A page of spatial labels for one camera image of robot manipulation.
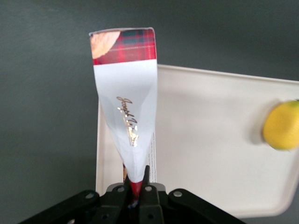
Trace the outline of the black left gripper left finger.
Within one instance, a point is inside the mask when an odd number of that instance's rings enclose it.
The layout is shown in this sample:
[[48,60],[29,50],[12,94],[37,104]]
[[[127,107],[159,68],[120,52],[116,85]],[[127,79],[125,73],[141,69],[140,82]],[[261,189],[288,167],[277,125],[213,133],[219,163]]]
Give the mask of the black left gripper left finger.
[[129,222],[128,204],[131,199],[129,179],[110,185],[99,199],[93,216],[94,224],[126,224]]

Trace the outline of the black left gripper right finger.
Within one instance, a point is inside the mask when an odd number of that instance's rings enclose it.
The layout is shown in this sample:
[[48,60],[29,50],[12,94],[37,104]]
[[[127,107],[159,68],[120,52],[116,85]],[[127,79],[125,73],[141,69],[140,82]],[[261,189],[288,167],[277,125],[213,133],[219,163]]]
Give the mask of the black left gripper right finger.
[[165,192],[165,186],[160,183],[150,183],[150,167],[147,165],[139,195],[138,223],[164,224],[159,192]]

